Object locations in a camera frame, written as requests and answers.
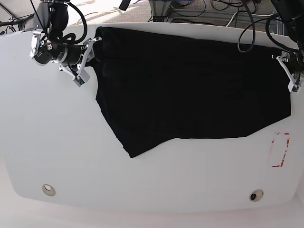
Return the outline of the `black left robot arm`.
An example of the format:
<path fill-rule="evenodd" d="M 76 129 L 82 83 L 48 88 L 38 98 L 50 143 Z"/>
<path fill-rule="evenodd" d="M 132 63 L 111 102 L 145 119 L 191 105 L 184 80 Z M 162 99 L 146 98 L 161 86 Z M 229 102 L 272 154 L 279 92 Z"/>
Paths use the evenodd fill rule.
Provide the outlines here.
<path fill-rule="evenodd" d="M 268 16 L 265 21 L 267 37 L 279 48 L 282 54 L 272 56 L 283 68 L 289 78 L 289 92 L 299 93 L 304 81 L 304 2 L 302 0 L 273 0 L 271 1 L 276 13 Z M 282 22 L 289 38 L 296 43 L 297 49 L 287 47 L 275 40 L 269 31 L 272 20 Z"/>

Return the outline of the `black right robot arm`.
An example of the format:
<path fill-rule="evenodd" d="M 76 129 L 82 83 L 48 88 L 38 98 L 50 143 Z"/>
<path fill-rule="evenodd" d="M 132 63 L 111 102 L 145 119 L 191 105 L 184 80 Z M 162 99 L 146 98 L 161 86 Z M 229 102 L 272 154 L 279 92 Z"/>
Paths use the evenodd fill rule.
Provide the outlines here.
<path fill-rule="evenodd" d="M 69 20 L 68 7 L 83 21 L 84 31 L 79 39 L 75 33 L 63 34 Z M 88 26 L 83 13 L 69 0 L 42 0 L 34 13 L 30 59 L 41 66 L 49 62 L 59 64 L 59 71 L 71 75 L 78 87 L 88 82 L 90 75 L 85 67 L 95 58 L 93 45 L 102 38 L 85 40 Z"/>

